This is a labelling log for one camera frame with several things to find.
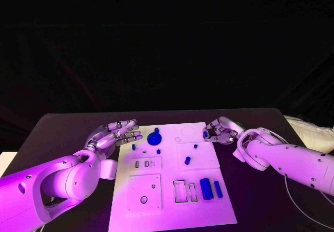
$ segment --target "circular hole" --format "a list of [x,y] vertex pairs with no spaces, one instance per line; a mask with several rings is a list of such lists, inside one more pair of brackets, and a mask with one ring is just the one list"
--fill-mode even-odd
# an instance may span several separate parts
[[27,184],[24,182],[19,183],[19,190],[24,194],[27,193]]
[[147,203],[147,197],[142,197],[142,203],[146,204]]

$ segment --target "blue object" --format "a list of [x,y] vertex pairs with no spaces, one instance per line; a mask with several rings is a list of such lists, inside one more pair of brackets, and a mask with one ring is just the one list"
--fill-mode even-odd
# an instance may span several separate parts
[[159,128],[156,128],[155,132],[149,135],[147,142],[153,146],[156,146],[162,142],[162,135],[159,133]]
[[205,200],[214,199],[211,180],[208,178],[201,180],[201,188],[202,188],[204,199]]
[[219,186],[219,182],[215,181],[215,187],[217,187],[217,191],[218,191],[218,197],[222,198],[224,197],[224,193],[222,193],[222,190],[221,190],[221,186]]
[[188,156],[188,157],[186,157],[185,164],[189,165],[189,163],[191,163],[191,157]]

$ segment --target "white cable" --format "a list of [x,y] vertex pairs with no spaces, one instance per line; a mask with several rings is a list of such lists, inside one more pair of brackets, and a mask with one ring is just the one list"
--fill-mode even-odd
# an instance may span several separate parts
[[[289,195],[290,195],[291,200],[293,200],[293,202],[294,202],[294,199],[293,199],[293,196],[291,196],[291,192],[290,192],[290,188],[289,188],[287,177],[286,177],[286,187],[287,187]],[[303,212],[303,210],[302,210],[302,208],[299,207],[299,205],[297,205],[296,202],[294,202],[294,205],[296,205],[297,209]],[[322,226],[325,226],[325,227],[327,227],[327,228],[330,228],[330,229],[334,230],[333,227],[330,227],[330,226],[325,225],[323,223],[320,223],[319,221],[316,221],[304,212],[303,212],[303,214],[304,214],[314,222],[317,222]]]
[[322,192],[323,196],[326,197],[327,201],[334,205],[333,201],[330,200],[330,198],[327,197],[327,195]]

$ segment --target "white board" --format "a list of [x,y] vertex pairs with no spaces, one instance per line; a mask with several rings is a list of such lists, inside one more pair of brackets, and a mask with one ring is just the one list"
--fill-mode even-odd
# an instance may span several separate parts
[[[135,142],[136,150],[132,149],[133,143],[122,146],[110,216],[111,232],[165,231],[237,223],[215,148],[204,139],[205,126],[205,123],[143,126],[140,131],[145,138]],[[147,136],[156,127],[163,140],[158,146],[152,146]],[[185,165],[188,156],[192,158],[191,164]],[[155,166],[135,168],[136,161],[143,164],[146,159],[150,163],[158,162]],[[204,178],[211,179],[214,199],[209,201],[202,194]],[[182,186],[175,186],[175,181],[185,181],[186,203],[176,203],[176,186]],[[218,198],[215,181],[219,181],[224,198]],[[142,203],[143,196],[147,197],[146,203]]]

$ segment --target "black table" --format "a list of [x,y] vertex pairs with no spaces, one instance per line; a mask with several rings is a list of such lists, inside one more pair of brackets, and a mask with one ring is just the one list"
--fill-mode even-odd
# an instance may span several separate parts
[[[219,116],[230,117],[253,128],[266,127],[291,144],[304,145],[281,112],[273,108],[47,114],[22,145],[5,175],[73,155],[83,149],[90,133],[101,124],[132,119],[137,119],[139,125],[211,123]],[[274,168],[270,167],[264,172],[255,170],[234,157],[235,148],[235,143],[215,144],[238,224],[185,231],[332,231],[314,223],[296,208],[287,193],[284,177]],[[120,150],[114,152],[111,159],[119,160],[119,152]],[[101,179],[90,198],[48,223],[44,231],[107,232],[114,183],[114,180]],[[304,212],[334,227],[334,208],[320,192],[293,180],[289,180],[289,185]]]

